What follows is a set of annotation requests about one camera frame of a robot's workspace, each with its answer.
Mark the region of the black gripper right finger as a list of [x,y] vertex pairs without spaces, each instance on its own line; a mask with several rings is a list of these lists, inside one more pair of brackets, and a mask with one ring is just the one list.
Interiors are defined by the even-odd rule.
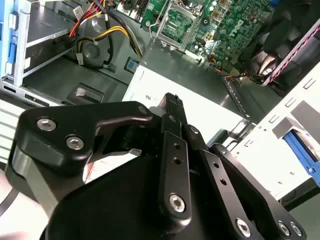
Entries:
[[293,216],[222,144],[207,147],[200,131],[185,126],[191,151],[202,162],[226,218],[239,240],[305,240],[307,233]]

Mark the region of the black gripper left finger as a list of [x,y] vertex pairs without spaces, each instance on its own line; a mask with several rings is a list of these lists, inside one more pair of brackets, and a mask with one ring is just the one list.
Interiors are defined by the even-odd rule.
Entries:
[[171,93],[158,109],[163,113],[136,101],[28,109],[18,120],[6,177],[51,218],[70,193],[131,160],[152,157],[160,163],[160,212],[169,226],[186,226],[192,210],[185,110]]

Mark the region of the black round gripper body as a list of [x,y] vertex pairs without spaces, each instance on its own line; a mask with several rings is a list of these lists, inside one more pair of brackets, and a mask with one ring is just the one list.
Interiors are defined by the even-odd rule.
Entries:
[[52,214],[48,240],[233,240],[209,182],[188,157],[192,219],[178,233],[158,205],[160,161],[139,157],[66,196]]

